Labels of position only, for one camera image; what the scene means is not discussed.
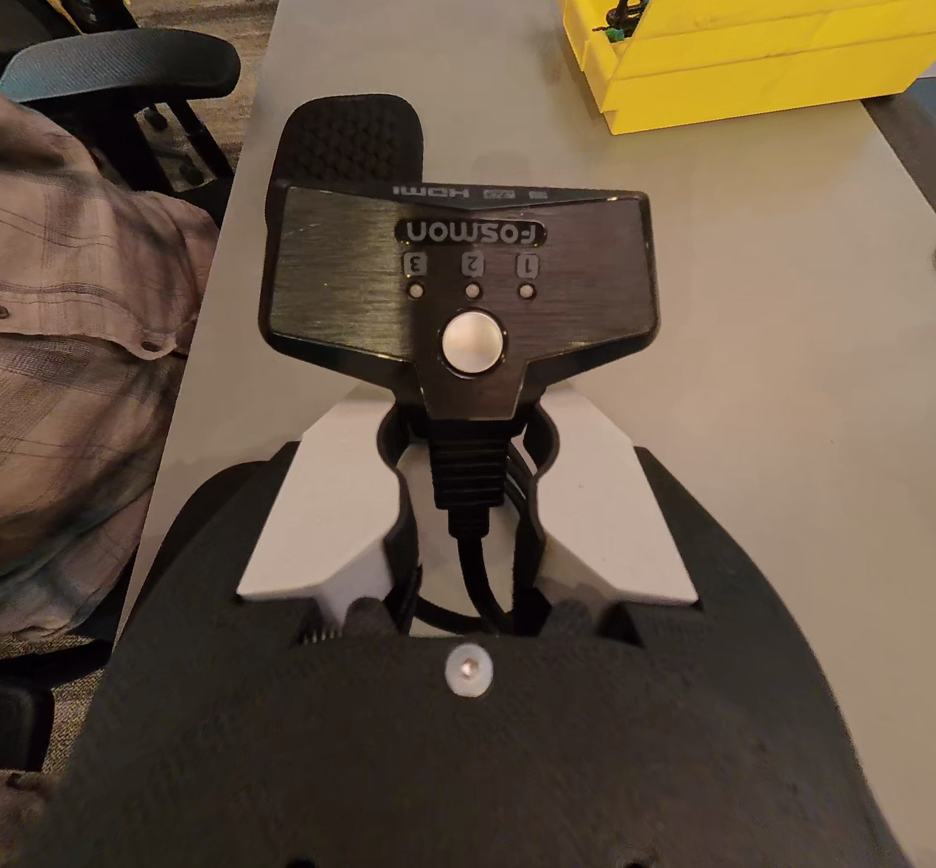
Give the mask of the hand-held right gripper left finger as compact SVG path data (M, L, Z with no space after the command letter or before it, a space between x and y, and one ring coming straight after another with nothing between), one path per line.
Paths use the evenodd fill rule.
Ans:
M408 442L391 398L345 398L309 427L237 594L311 598L322 612L345 612L413 581L415 512L397 467Z

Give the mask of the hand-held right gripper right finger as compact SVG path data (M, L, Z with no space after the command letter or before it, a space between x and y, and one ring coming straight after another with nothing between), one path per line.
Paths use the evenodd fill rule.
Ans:
M523 447L533 587L551 605L692 606L698 595L626 432L573 387L549 388Z

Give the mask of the black hdmi switch box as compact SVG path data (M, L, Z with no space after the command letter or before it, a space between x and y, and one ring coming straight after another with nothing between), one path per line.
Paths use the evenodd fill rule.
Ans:
M660 307L649 198L546 186L272 184L259 328L277 352L389 390L428 443L479 621L521 633L543 617L514 560L510 612L482 540L520 480L512 440L547 387L637 353Z

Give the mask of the yellow plastic bin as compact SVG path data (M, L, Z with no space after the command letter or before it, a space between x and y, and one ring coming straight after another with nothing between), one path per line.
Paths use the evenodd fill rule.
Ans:
M556 0L614 135L902 93L935 0Z

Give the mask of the black textured pad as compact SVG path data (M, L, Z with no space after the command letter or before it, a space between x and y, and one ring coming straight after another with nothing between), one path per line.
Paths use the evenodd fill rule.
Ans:
M424 135L414 107L391 94L311 100L282 129L265 199L264 217L282 214L287 186L421 181Z

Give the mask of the black office chair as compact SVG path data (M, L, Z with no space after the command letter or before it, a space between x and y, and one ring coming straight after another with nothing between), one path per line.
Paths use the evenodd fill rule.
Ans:
M214 36L133 27L80 32L48 0L2 0L2 93L74 131L135 192L202 207L220 227L234 171L193 112L240 80L235 47ZM214 177L176 191L137 121L166 104Z

